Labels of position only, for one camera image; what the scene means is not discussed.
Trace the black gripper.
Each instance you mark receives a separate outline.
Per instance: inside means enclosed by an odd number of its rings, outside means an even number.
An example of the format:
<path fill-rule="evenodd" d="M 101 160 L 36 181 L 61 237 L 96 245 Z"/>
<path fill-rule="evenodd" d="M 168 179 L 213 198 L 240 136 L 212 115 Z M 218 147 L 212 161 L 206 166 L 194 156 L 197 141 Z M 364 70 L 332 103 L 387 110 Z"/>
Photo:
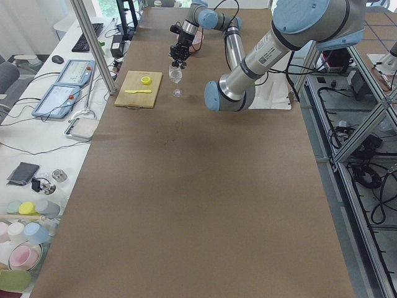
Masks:
<path fill-rule="evenodd" d="M 191 34 L 182 30 L 176 45 L 170 47 L 171 65 L 173 67 L 186 67 L 186 60 L 190 57 Z"/>

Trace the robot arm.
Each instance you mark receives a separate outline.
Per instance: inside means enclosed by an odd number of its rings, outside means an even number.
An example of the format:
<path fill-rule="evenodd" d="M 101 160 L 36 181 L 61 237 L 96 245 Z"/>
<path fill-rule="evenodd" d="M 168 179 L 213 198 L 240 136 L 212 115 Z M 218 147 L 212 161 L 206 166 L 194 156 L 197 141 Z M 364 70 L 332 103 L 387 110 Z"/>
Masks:
<path fill-rule="evenodd" d="M 232 34 L 239 35 L 240 19 L 216 10 L 209 9 L 205 1 L 192 1 L 185 21 L 182 25 L 171 25 L 170 31 L 178 35 L 177 43 L 170 47 L 172 58 L 170 70 L 184 69 L 186 60 L 190 57 L 189 48 L 192 46 L 199 27 L 206 30 L 218 30 L 225 38 Z"/>
<path fill-rule="evenodd" d="M 255 82 L 288 52 L 314 41 L 319 51 L 353 46 L 364 36 L 365 1 L 278 1 L 270 30 L 218 81 L 207 83 L 211 111 L 238 112 L 255 98 Z"/>

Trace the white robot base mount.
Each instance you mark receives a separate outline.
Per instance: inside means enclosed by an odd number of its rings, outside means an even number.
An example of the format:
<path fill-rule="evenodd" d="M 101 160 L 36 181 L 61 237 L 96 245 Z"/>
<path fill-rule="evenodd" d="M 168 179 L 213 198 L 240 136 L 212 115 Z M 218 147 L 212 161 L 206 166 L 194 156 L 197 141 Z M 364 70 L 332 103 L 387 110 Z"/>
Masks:
<path fill-rule="evenodd" d="M 291 109 L 289 88 L 284 74 L 265 74 L 255 82 L 255 88 L 255 98 L 249 109 Z"/>

